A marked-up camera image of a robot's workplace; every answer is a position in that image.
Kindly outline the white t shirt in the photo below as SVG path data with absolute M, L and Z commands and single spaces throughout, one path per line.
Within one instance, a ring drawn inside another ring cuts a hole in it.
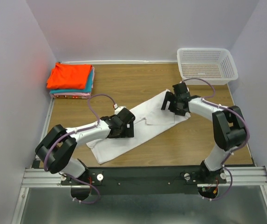
M 161 110 L 165 94 L 169 92 L 167 89 L 130 109 L 136 117 L 133 138 L 99 139 L 86 144 L 98 164 L 104 164 L 123 155 L 191 117 L 189 113 L 179 116 L 169 110 Z

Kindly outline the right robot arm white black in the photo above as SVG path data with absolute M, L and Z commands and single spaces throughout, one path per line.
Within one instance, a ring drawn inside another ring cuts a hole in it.
M 161 110 L 185 116 L 195 113 L 212 122 L 215 146 L 201 164 L 197 177 L 208 183 L 219 175 L 225 161 L 235 150 L 242 148 L 249 139 L 249 130 L 238 106 L 226 107 L 192 96 L 185 83 L 173 85 L 173 92 L 166 92 Z

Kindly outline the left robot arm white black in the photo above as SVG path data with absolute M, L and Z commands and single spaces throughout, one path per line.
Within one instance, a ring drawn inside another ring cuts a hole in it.
M 72 157 L 76 147 L 94 140 L 134 137 L 136 117 L 126 107 L 117 107 L 113 115 L 101 118 L 93 113 L 94 123 L 71 128 L 58 124 L 47 133 L 35 149 L 44 171 L 62 173 L 75 183 L 83 184 L 88 180 L 89 170 L 82 161 Z

